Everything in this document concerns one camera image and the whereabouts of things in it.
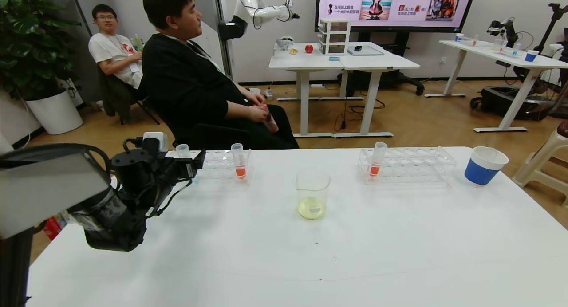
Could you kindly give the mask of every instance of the display monitor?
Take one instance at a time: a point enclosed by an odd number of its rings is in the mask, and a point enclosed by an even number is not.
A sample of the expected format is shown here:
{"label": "display monitor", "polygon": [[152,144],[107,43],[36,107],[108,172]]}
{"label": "display monitor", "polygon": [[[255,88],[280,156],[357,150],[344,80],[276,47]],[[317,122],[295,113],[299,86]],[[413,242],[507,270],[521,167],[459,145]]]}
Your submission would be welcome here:
{"label": "display monitor", "polygon": [[322,18],[351,20],[358,32],[461,32],[472,0],[318,0]]}

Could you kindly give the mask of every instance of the eyeglasses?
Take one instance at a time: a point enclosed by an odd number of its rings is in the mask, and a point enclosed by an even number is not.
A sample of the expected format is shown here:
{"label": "eyeglasses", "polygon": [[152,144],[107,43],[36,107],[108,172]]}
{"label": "eyeglasses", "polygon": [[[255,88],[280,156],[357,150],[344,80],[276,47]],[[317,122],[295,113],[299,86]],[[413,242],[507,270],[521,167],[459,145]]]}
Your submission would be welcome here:
{"label": "eyeglasses", "polygon": [[115,17],[114,17],[114,16],[97,16],[97,19],[101,19],[101,20],[114,20]]}

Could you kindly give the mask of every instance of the yellow liquid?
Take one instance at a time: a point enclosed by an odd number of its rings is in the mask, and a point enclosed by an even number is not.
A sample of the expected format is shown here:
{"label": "yellow liquid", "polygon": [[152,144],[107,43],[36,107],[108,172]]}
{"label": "yellow liquid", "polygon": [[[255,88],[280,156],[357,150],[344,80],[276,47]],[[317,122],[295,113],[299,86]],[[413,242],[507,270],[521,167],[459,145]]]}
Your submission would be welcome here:
{"label": "yellow liquid", "polygon": [[323,216],[325,204],[315,197],[302,198],[298,204],[298,212],[303,218],[317,220]]}

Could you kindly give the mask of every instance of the white stool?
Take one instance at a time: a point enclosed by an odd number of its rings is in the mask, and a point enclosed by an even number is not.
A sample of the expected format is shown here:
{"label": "white stool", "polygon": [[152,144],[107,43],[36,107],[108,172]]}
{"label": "white stool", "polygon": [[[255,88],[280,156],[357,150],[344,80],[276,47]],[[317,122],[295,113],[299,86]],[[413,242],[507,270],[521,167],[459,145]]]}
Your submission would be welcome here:
{"label": "white stool", "polygon": [[[568,183],[557,180],[541,172],[542,166],[560,149],[568,149],[568,121],[560,124],[558,129],[550,135],[550,138],[536,153],[529,155],[525,163],[519,168],[519,171],[513,176],[513,182],[518,186],[524,187],[530,181],[538,181],[551,188],[562,192],[566,196],[563,206],[568,207]],[[556,159],[563,165],[568,162]]]}

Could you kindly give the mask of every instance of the blue cup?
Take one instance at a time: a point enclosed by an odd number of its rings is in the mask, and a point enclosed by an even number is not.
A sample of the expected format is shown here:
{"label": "blue cup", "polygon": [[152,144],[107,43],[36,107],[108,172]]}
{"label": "blue cup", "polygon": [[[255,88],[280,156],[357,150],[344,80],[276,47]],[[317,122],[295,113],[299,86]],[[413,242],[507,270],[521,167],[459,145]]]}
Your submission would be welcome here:
{"label": "blue cup", "polygon": [[487,185],[509,163],[507,155],[492,147],[477,146],[465,169],[465,177],[477,185]]}
{"label": "blue cup", "polygon": [[534,62],[534,59],[536,59],[537,55],[538,55],[538,51],[528,51],[527,56],[525,57],[525,61]]}

